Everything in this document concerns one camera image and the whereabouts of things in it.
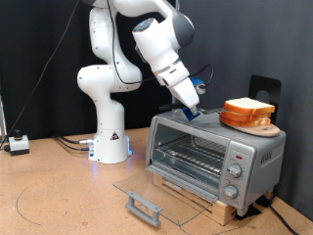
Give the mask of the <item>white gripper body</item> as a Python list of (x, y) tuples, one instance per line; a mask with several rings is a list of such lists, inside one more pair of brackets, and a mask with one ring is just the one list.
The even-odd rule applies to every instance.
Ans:
[(200, 99), (189, 75), (184, 64), (177, 60), (169, 67), (158, 71), (156, 78), (161, 85), (169, 89), (176, 99), (189, 109), (194, 110)]

